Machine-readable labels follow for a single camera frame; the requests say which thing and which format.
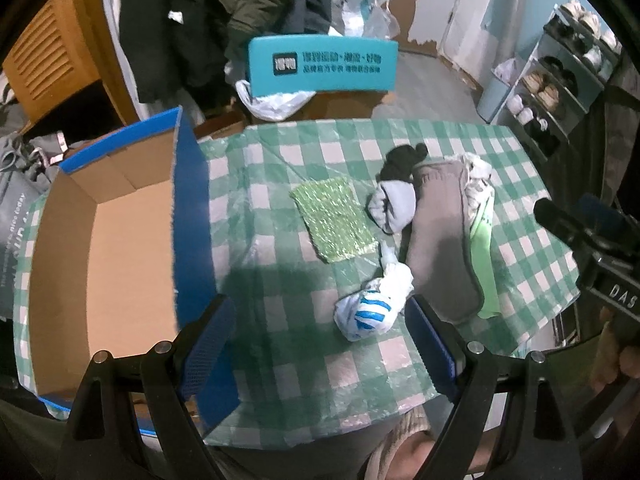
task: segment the brown gray sock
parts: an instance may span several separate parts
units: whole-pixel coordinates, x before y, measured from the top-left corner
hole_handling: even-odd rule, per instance
[[[418,202],[406,258],[415,293],[454,324],[477,314],[484,302],[471,265],[466,180],[466,168],[458,160],[414,169]]]

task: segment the pipe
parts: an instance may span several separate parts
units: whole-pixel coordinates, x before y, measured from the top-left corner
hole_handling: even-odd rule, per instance
[[[508,9],[508,14],[504,23],[502,37],[495,53],[494,67],[515,56],[525,4],[526,0],[507,0],[504,3],[505,8]]]

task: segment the open box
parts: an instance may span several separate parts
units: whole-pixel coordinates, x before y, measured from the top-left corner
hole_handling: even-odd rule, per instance
[[[40,218],[28,301],[34,390],[68,410],[93,354],[142,354],[173,340],[216,287],[209,167],[181,108],[119,130],[60,168]],[[209,427],[237,407],[228,352],[196,403]]]

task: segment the blue wall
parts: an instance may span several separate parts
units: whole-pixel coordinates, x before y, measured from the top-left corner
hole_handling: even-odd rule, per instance
[[[506,18],[505,1],[506,0],[491,0],[484,14],[484,20],[482,21],[482,26],[497,38],[499,38],[502,33]],[[563,4],[568,1],[569,0],[526,1],[524,16],[522,19],[522,28],[520,29],[520,37],[516,44],[516,52],[522,58],[527,59],[527,57],[529,57],[529,54],[533,50],[533,47],[536,45],[536,42],[542,33],[542,27],[547,22],[554,5]],[[580,0],[580,3],[585,9],[595,12],[587,0]],[[602,21],[602,19],[600,19],[600,23],[603,30],[606,30],[607,25]]]

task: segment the blue cardboard box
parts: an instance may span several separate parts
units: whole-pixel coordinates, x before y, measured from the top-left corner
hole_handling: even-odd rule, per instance
[[[115,132],[60,168],[34,245],[29,330],[34,390],[69,410],[92,355],[143,354],[173,340],[216,285],[209,166],[181,108]],[[216,316],[216,340],[226,341],[232,304]],[[227,350],[205,382],[196,403],[206,432],[239,404]],[[153,432],[148,412],[138,420]]]
[[[398,44],[322,34],[264,36],[249,43],[254,97],[336,90],[393,90]]]

